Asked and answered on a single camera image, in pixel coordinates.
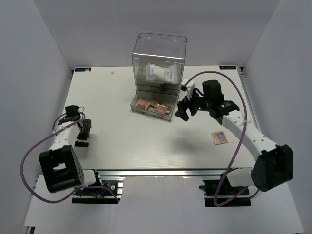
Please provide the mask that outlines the nine-pan pink eyeshadow palette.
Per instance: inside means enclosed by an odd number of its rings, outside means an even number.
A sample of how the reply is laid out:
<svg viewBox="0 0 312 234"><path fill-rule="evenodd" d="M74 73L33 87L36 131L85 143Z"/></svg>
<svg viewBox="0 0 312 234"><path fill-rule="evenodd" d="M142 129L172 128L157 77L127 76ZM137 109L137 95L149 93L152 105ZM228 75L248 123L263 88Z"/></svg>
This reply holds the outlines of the nine-pan pink eyeshadow palette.
<svg viewBox="0 0 312 234"><path fill-rule="evenodd" d="M162 105L162 104L155 104L155 112L165 115L165 114L169 114L172 110L172 106L170 105Z"/></svg>

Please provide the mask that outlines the long brown eyeshadow palette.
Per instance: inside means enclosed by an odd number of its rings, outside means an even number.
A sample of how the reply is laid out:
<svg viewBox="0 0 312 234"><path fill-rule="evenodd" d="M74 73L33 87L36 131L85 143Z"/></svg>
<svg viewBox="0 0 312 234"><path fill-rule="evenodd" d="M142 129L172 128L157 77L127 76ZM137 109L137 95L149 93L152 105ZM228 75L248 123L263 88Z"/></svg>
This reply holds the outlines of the long brown eyeshadow palette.
<svg viewBox="0 0 312 234"><path fill-rule="evenodd" d="M161 102L156 100L156 99L153 99L151 102L150 102L150 106L155 108L156 105L161 105Z"/></svg>

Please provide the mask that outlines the cotton pad pack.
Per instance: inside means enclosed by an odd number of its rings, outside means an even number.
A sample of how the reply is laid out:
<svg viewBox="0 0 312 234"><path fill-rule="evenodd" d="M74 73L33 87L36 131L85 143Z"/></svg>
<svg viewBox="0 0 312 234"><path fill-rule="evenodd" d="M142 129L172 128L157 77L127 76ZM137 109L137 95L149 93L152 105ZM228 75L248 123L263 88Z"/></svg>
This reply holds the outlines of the cotton pad pack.
<svg viewBox="0 0 312 234"><path fill-rule="evenodd" d="M162 82L178 84L177 65L171 65L169 68L157 68L156 76Z"/></svg>
<svg viewBox="0 0 312 234"><path fill-rule="evenodd" d="M171 77L170 70L160 66L148 64L146 66L146 80L154 82L166 82Z"/></svg>

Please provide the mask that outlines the four-pan brown eyeshadow palette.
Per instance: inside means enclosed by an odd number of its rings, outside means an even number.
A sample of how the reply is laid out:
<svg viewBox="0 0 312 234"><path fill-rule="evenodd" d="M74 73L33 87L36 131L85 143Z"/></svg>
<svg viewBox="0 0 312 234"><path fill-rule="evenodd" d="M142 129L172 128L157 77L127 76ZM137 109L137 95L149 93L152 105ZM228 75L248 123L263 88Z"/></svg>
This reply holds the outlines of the four-pan brown eyeshadow palette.
<svg viewBox="0 0 312 234"><path fill-rule="evenodd" d="M140 99L137 104L136 104L136 108L139 109L143 109L143 110L147 110L150 107L150 102Z"/></svg>

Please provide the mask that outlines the colourful pastel eyeshadow palette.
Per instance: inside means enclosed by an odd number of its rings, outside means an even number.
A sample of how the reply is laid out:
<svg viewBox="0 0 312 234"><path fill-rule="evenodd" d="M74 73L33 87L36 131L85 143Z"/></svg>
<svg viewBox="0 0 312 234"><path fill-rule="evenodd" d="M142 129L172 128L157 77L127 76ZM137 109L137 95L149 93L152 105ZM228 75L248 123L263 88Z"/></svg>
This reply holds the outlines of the colourful pastel eyeshadow palette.
<svg viewBox="0 0 312 234"><path fill-rule="evenodd" d="M211 133L214 144L215 145L221 145L221 144L225 144L228 143L228 140L225 136L225 133L223 131L219 131L219 132L213 132Z"/></svg>

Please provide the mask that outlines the clear acrylic drawer organizer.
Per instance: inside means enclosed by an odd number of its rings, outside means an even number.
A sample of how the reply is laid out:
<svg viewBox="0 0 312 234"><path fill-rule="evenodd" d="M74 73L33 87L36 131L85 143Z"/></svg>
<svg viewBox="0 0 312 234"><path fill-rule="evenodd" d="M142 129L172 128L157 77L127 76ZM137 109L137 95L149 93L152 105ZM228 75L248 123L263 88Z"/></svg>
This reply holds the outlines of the clear acrylic drawer organizer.
<svg viewBox="0 0 312 234"><path fill-rule="evenodd" d="M132 52L136 94L132 111L171 121L186 58L186 36L139 33Z"/></svg>

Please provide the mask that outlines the black jar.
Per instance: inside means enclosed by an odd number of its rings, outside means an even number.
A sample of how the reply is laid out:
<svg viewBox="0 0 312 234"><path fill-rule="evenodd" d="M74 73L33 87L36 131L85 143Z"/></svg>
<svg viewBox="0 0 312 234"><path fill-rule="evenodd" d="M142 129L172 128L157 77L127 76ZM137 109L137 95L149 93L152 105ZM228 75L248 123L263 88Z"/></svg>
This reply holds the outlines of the black jar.
<svg viewBox="0 0 312 234"><path fill-rule="evenodd" d="M160 90L164 91L164 92L166 92L167 90L170 90L171 87L172 86L169 83L162 83L162 84L159 85Z"/></svg>

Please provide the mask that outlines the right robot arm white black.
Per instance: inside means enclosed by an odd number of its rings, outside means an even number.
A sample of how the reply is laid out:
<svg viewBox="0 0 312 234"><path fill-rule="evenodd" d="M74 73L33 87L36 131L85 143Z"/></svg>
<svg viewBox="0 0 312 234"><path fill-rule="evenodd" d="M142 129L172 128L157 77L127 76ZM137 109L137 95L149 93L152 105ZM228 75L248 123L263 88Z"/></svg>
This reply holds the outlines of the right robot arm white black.
<svg viewBox="0 0 312 234"><path fill-rule="evenodd" d="M233 169L221 180L220 188L232 194L239 186L254 186L266 192L293 179L293 151L288 145L279 146L265 137L244 119L243 112L230 100L225 100L217 80L203 82L199 92L194 81L184 79L181 89L187 91L177 106L175 115L188 121L187 110L194 116L197 111L207 111L217 122L232 132L248 149L255 160L252 168Z"/></svg>

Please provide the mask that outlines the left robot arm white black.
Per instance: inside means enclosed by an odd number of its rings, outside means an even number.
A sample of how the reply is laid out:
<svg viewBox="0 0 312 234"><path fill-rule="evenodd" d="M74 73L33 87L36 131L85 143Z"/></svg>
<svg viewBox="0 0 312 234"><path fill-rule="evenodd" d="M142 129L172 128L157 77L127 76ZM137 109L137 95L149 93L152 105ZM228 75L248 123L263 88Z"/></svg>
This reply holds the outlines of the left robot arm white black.
<svg viewBox="0 0 312 234"><path fill-rule="evenodd" d="M74 187L86 187L94 195L103 189L103 182L94 169L84 170L75 147L89 146L91 120L76 105L65 107L64 116L53 124L57 133L48 151L40 153L39 162L48 191L56 193Z"/></svg>

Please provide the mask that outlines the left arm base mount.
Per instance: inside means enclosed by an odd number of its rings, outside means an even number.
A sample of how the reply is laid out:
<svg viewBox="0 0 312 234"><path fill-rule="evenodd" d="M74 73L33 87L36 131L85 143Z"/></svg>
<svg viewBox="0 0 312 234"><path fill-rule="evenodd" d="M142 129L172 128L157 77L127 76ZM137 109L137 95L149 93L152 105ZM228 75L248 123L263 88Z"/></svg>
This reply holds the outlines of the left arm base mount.
<svg viewBox="0 0 312 234"><path fill-rule="evenodd" d="M88 187L76 191L72 204L118 204L123 191L123 177L105 175L95 171L96 181Z"/></svg>

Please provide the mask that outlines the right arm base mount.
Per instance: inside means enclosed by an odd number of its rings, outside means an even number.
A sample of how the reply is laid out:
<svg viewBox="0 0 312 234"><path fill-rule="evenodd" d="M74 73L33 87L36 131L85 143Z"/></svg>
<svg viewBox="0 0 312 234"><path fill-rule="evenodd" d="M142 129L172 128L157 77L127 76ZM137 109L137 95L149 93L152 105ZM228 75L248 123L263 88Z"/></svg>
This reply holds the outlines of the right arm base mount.
<svg viewBox="0 0 312 234"><path fill-rule="evenodd" d="M205 207L215 207L214 198L219 185L220 179L217 180L204 180L202 185L199 185L199 189L204 192ZM234 195L243 190L243 186L232 187L227 179L221 185L220 191L217 197L217 203L223 203L232 198ZM231 202L224 205L224 207L250 207L251 202L248 199L249 190L246 189L238 197Z"/></svg>

